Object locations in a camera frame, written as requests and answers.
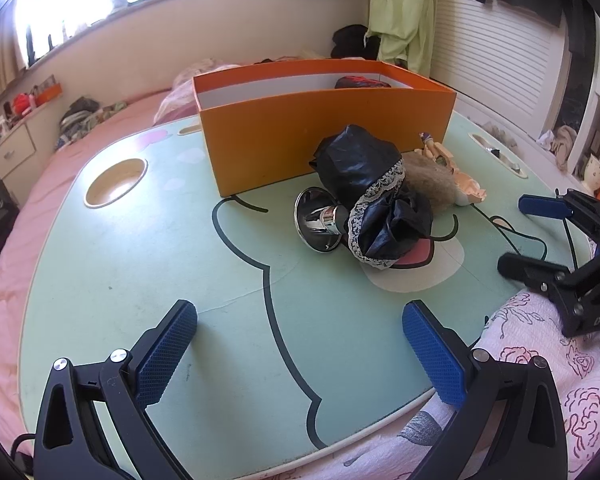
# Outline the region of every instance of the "white drawer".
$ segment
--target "white drawer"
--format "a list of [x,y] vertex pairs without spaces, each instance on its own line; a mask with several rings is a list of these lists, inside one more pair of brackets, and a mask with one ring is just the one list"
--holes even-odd
[[35,153],[27,126],[23,124],[0,143],[0,178]]
[[38,161],[38,156],[35,155],[19,164],[2,181],[18,206],[22,208],[29,197],[31,188],[38,181],[41,174],[42,166]]

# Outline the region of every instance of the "mint green table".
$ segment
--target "mint green table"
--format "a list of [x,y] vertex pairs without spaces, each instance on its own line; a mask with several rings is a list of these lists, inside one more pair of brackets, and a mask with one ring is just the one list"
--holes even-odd
[[[425,247],[426,266],[386,271],[363,269],[343,247],[315,253],[298,237],[294,201],[320,185],[315,174],[222,200],[203,135],[177,134],[190,123],[109,146],[69,191],[40,257],[22,335],[30,430],[56,358],[86,364],[128,349],[183,298],[196,305],[199,329],[162,400],[147,410],[183,466],[196,480],[227,480],[310,460],[430,389],[402,334],[405,303],[424,300],[469,343],[519,290],[498,275],[497,258],[509,241],[531,256],[544,244],[507,240],[488,217],[544,240],[548,260],[571,262],[561,222],[517,211],[521,194],[552,193],[527,168],[529,178],[519,178],[485,152],[468,135],[480,130],[457,114],[444,144],[487,190],[484,214],[449,209],[433,234],[447,234],[455,214],[456,238],[432,254]],[[144,179],[104,208],[85,207],[95,177],[133,156],[148,161]],[[587,241],[572,230],[582,263]],[[118,461],[133,471],[106,408],[98,412]]]

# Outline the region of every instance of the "white mug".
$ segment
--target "white mug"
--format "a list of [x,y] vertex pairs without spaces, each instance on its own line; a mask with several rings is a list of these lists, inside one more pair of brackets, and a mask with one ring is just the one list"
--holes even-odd
[[593,155],[584,169],[584,179],[582,185],[592,194],[600,187],[600,161]]

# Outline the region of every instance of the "red object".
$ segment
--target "red object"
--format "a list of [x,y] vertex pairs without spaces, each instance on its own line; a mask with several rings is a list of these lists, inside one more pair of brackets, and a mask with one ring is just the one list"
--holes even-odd
[[16,115],[22,115],[24,110],[29,108],[29,96],[26,94],[18,94],[13,99],[13,111]]
[[391,88],[389,83],[361,75],[346,75],[338,79],[336,88]]

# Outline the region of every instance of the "green curtain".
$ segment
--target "green curtain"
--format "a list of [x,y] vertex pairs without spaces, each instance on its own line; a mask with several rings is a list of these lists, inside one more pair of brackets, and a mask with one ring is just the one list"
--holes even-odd
[[381,38],[380,61],[401,59],[412,72],[429,76],[433,31],[433,0],[370,0],[367,35]]

